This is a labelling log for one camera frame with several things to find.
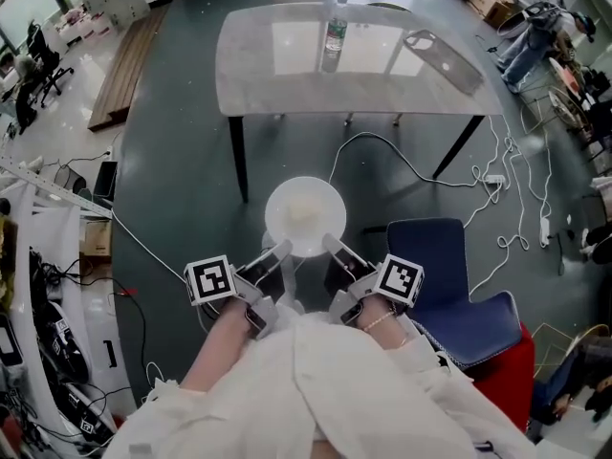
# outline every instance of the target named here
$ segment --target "white bowl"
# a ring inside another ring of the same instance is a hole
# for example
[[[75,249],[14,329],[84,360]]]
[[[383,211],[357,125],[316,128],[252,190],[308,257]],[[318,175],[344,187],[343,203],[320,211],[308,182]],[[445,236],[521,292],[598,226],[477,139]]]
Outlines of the white bowl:
[[[292,255],[325,253],[323,235],[337,239],[346,227],[346,208],[338,192],[315,177],[295,177],[281,184],[266,205],[266,229],[275,243],[289,240]]]

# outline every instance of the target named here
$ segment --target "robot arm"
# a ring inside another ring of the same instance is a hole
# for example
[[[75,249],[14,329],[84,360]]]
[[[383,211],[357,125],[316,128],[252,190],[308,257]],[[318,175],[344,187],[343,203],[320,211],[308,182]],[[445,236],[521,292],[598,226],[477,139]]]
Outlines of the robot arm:
[[[334,322],[354,324],[362,301],[372,294],[386,297],[396,315],[414,306],[425,280],[423,267],[391,254],[374,267],[329,233],[323,247],[332,255],[325,288],[334,295],[329,309]]]
[[[278,320],[274,299],[285,291],[278,269],[292,248],[285,240],[237,270],[225,255],[187,264],[184,274],[191,305],[206,305],[208,313],[217,317],[227,297],[242,299],[248,305],[245,318],[254,337],[265,337]]]

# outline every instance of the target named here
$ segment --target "plastic water bottle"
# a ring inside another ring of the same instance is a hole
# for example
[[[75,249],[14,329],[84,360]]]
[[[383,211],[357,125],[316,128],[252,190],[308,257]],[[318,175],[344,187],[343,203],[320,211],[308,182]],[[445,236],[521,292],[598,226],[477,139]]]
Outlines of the plastic water bottle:
[[[342,41],[346,35],[346,27],[348,23],[344,19],[344,9],[348,0],[338,0],[334,8],[334,16],[327,24],[327,37],[325,39],[325,47],[330,51],[340,51],[342,49]]]

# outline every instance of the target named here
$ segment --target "wooden bench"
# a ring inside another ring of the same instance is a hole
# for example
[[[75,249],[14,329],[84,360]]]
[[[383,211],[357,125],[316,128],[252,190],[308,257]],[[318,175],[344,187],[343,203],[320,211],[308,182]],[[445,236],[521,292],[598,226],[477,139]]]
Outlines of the wooden bench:
[[[90,131],[96,133],[127,120],[142,66],[168,7],[165,5],[151,10],[128,29],[98,93],[87,126]]]

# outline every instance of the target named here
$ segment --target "backpack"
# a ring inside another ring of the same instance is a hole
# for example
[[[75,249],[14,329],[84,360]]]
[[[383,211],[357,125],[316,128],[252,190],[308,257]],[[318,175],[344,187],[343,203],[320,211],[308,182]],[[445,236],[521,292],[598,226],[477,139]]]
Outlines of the backpack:
[[[539,31],[553,33],[553,28],[561,17],[563,10],[559,7],[551,7],[544,9],[537,14],[532,14],[527,17],[527,22],[533,25]]]

